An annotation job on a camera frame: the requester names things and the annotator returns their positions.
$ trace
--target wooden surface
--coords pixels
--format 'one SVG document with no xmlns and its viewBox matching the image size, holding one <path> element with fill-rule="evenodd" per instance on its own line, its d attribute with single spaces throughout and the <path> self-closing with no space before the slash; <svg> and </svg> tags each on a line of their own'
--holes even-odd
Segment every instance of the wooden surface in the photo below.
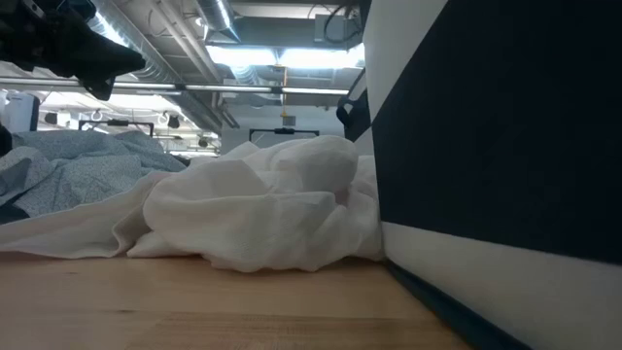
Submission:
<svg viewBox="0 0 622 350">
<path fill-rule="evenodd" d="M 467 349 L 384 269 L 0 259 L 0 349 Z"/>
</svg>

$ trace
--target white fold of fabric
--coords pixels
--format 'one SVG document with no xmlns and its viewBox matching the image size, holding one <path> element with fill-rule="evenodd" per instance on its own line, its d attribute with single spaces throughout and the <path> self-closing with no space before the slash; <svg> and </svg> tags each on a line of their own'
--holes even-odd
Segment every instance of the white fold of fabric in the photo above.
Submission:
<svg viewBox="0 0 622 350">
<path fill-rule="evenodd" d="M 201 255 L 218 268 L 314 271 L 379 260 L 373 157 L 336 136 L 259 149 L 246 143 L 129 192 L 0 227 L 0 251 L 57 258 Z"/>
</svg>

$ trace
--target ceiling light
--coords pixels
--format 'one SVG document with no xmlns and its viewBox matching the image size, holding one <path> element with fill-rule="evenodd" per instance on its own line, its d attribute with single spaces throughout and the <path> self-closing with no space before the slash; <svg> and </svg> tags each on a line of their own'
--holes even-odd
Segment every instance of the ceiling light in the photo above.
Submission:
<svg viewBox="0 0 622 350">
<path fill-rule="evenodd" d="M 129 83 L 129 82 L 116 82 L 115 88 L 142 88 L 151 90 L 161 89 L 175 89 L 174 84 L 160 84 L 160 83 Z"/>
<path fill-rule="evenodd" d="M 183 140 L 182 136 L 179 135 L 156 135 L 154 138 L 158 140 Z"/>
<path fill-rule="evenodd" d="M 270 87 L 254 87 L 254 86 L 199 86 L 187 85 L 188 90 L 208 90 L 221 92 L 271 92 Z"/>
<path fill-rule="evenodd" d="M 276 55 L 271 49 L 208 46 L 207 52 L 214 62 L 228 66 L 274 65 L 277 63 Z"/>
<path fill-rule="evenodd" d="M 349 51 L 287 49 L 279 63 L 291 68 L 360 68 L 364 63 L 364 46 L 360 44 Z"/>
<path fill-rule="evenodd" d="M 169 151 L 168 153 L 173 156 L 185 156 L 188 158 L 217 156 L 217 154 L 212 151 Z"/>
<path fill-rule="evenodd" d="M 330 96 L 347 96 L 350 93 L 347 89 L 339 88 L 309 88 L 309 87 L 283 87 L 283 93 L 300 93 L 300 94 L 322 94 Z"/>
<path fill-rule="evenodd" d="M 136 90 L 140 95 L 180 96 L 181 91 Z"/>
</svg>

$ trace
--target white wall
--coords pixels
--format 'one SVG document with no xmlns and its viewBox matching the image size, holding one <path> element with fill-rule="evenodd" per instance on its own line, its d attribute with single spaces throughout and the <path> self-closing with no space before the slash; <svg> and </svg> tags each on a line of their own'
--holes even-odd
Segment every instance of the white wall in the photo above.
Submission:
<svg viewBox="0 0 622 350">
<path fill-rule="evenodd" d="M 314 106 L 288 107 L 288 115 L 296 116 L 296 130 L 319 130 L 321 135 L 343 136 L 343 124 L 335 115 L 336 108 L 318 108 Z M 263 107 L 254 109 L 250 106 L 229 106 L 229 112 L 240 124 L 239 129 L 224 128 L 222 134 L 221 153 L 231 151 L 235 147 L 249 140 L 249 129 L 265 128 L 274 129 L 283 127 L 280 117 L 281 107 Z M 274 133 L 256 132 L 253 136 L 256 144 L 262 148 L 270 147 L 281 142 L 309 138 L 313 134 L 275 135 Z"/>
<path fill-rule="evenodd" d="M 2 117 L 2 115 L 4 114 L 4 106 L 7 105 L 6 97 L 7 97 L 7 92 L 0 91 L 0 117 Z"/>
</svg>

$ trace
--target metal pipe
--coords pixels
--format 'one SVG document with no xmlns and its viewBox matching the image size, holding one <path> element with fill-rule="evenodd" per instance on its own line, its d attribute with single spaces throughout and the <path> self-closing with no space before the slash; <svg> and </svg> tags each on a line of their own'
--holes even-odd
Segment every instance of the metal pipe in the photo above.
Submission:
<svg viewBox="0 0 622 350">
<path fill-rule="evenodd" d="M 152 10 L 154 11 L 154 14 L 156 14 L 160 18 L 166 30 L 168 30 L 168 32 L 171 33 L 173 37 L 175 37 L 175 41 L 177 42 L 177 44 L 179 44 L 179 46 L 182 48 L 184 53 L 188 55 L 188 58 L 192 61 L 192 63 L 194 63 L 194 66 L 196 66 L 196 69 L 198 69 L 199 72 L 201 72 L 203 77 L 208 82 L 218 82 L 220 80 L 220 77 L 215 77 L 214 74 L 210 72 L 210 70 L 205 65 L 205 63 L 203 63 L 196 56 L 196 53 L 188 46 L 184 38 L 182 38 L 182 35 L 177 30 L 177 28 L 173 25 L 173 23 L 171 23 L 170 19 L 168 19 L 164 11 L 157 4 L 157 1 L 151 0 L 150 5 L 152 7 Z"/>
<path fill-rule="evenodd" d="M 140 52 L 147 60 L 145 69 L 132 73 L 133 76 L 141 82 L 181 83 L 183 81 L 141 31 L 115 5 L 114 1 L 91 1 L 97 7 L 97 16 L 88 23 L 89 27 L 104 36 L 114 34 L 114 36 L 120 37 L 124 45 Z M 82 92 L 81 87 L 72 88 L 78 88 L 79 92 Z M 220 132 L 223 124 L 197 96 L 183 91 L 181 95 L 164 96 L 164 98 L 180 106 L 184 114 L 189 116 L 199 127 Z"/>
<path fill-rule="evenodd" d="M 240 43 L 233 22 L 235 14 L 226 0 L 196 0 L 198 13 L 211 32 L 220 32 L 236 43 Z"/>
<path fill-rule="evenodd" d="M 219 114 L 219 117 L 221 117 L 221 119 L 225 121 L 225 123 L 229 125 L 229 127 L 240 128 L 240 124 L 233 118 L 233 116 L 231 114 L 225 113 L 226 109 L 219 106 L 220 98 L 221 95 L 219 93 L 212 93 L 212 111 L 217 112 Z"/>
<path fill-rule="evenodd" d="M 166 12 L 172 17 L 173 21 L 177 23 L 177 26 L 182 30 L 182 32 L 184 33 L 184 35 L 190 42 L 190 45 L 192 46 L 194 51 L 198 54 L 198 56 L 203 61 L 203 64 L 205 64 L 207 69 L 209 69 L 210 73 L 212 73 L 214 78 L 216 78 L 215 83 L 221 83 L 223 79 L 221 78 L 221 75 L 218 72 L 218 68 L 214 64 L 214 61 L 209 56 L 209 53 L 207 53 L 207 50 L 205 49 L 205 45 L 199 45 L 196 42 L 196 40 L 194 40 L 195 34 L 188 28 L 182 16 L 173 7 L 173 5 L 171 4 L 171 0 L 162 0 L 161 4 L 162 4 L 162 7 L 164 7 L 164 10 L 166 10 Z"/>
<path fill-rule="evenodd" d="M 36 79 L 0 77 L 0 87 L 58 87 L 79 88 L 80 82 L 71 79 Z M 162 83 L 128 83 L 116 82 L 114 90 L 152 90 L 154 93 L 173 91 L 215 91 L 215 92 L 265 92 L 287 94 L 309 94 L 324 96 L 347 96 L 347 89 L 310 88 L 310 87 L 257 87 L 228 86 L 210 84 L 162 84 Z"/>
</svg>

